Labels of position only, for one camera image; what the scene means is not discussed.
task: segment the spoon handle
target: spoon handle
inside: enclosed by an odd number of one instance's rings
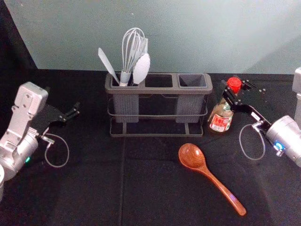
[[[228,201],[232,204],[234,209],[238,212],[239,215],[243,216],[246,214],[246,209],[244,206],[238,201],[238,199],[229,191],[210,171],[205,174],[223,193],[223,195],[228,199]]]

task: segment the blue light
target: blue light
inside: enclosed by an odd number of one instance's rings
[[[25,163],[28,163],[30,161],[30,157],[28,157],[26,160],[25,160]]]
[[[283,149],[284,149],[284,146],[283,146],[281,143],[279,143],[279,142],[276,142],[276,143],[275,143],[275,146],[276,146],[279,150],[283,150]]]

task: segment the brown ladle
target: brown ladle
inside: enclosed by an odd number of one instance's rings
[[[205,156],[194,144],[184,144],[179,149],[180,162],[189,169],[208,177],[232,204],[239,215],[246,214],[246,209],[237,198],[209,171],[206,166]]]

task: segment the red bottle cap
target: red bottle cap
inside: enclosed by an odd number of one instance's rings
[[[235,77],[231,77],[227,81],[227,85],[230,87],[230,89],[236,94],[240,91],[241,88],[241,80]]]

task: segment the bottle label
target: bottle label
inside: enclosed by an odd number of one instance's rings
[[[224,118],[215,114],[212,118],[210,128],[218,132],[227,131],[230,127],[231,120],[232,116]]]

